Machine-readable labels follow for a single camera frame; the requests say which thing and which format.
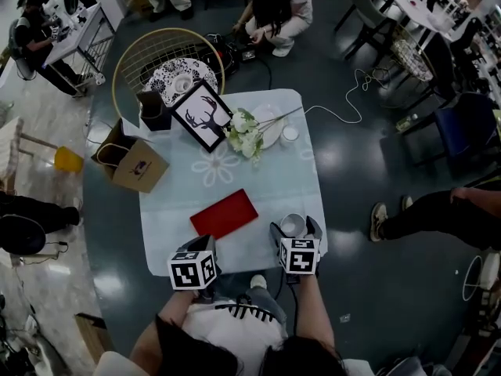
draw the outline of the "white plate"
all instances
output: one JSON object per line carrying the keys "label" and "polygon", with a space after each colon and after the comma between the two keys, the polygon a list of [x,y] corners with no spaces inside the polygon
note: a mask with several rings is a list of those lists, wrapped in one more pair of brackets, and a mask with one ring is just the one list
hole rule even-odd
{"label": "white plate", "polygon": [[[271,120],[281,116],[282,114],[283,113],[280,111],[278,106],[268,103],[264,103],[256,107],[252,112],[252,115],[257,122]],[[285,126],[285,118],[282,118],[273,125],[269,124],[270,123],[265,122],[259,126],[259,129],[266,129],[263,133],[263,149],[268,149],[280,137],[283,127]]]}

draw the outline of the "deer silhouette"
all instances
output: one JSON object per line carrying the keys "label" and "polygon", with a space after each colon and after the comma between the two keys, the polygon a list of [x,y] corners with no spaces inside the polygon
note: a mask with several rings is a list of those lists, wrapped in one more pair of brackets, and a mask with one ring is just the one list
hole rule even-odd
{"label": "deer silhouette", "polygon": [[204,111],[206,115],[209,116],[209,119],[207,121],[201,121],[197,123],[195,121],[195,117],[190,115],[188,111],[186,111],[185,114],[185,119],[186,122],[191,125],[192,128],[198,128],[201,127],[202,129],[210,129],[215,135],[218,137],[221,137],[224,135],[224,132],[222,131],[222,126],[219,125],[215,120],[214,120],[214,115],[216,110],[218,109],[218,104],[209,96],[201,96],[202,100],[208,103],[209,106],[212,107],[212,112],[209,113],[208,111]]}

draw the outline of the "hand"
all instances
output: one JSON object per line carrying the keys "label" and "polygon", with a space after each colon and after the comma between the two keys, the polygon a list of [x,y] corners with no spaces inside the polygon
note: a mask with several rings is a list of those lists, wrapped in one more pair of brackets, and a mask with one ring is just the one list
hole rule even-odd
{"label": "hand", "polygon": [[243,23],[238,21],[235,25],[232,27],[232,34],[236,35],[242,30]]}
{"label": "hand", "polygon": [[468,199],[468,188],[454,188],[451,191],[451,204],[454,203],[454,198],[466,200]]}
{"label": "hand", "polygon": [[252,32],[252,35],[250,36],[250,38],[252,39],[252,44],[258,45],[263,40],[264,36],[265,36],[265,30],[263,28],[256,29],[254,32]]}

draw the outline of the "logo on paper bag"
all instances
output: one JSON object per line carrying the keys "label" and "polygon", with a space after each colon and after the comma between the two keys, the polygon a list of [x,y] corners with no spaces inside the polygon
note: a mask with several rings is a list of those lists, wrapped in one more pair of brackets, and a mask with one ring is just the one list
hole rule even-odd
{"label": "logo on paper bag", "polygon": [[135,165],[135,167],[130,171],[130,173],[133,173],[134,175],[138,175],[138,180],[140,180],[143,176],[146,170],[150,167],[151,162],[146,165],[146,162],[141,160],[138,161],[138,164]]}

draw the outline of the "yellow bucket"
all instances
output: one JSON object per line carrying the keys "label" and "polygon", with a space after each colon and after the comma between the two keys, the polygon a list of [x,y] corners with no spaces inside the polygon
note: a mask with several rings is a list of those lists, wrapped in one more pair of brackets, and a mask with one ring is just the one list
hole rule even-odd
{"label": "yellow bucket", "polygon": [[84,159],[62,146],[57,149],[54,156],[54,167],[65,172],[80,172],[84,167]]}

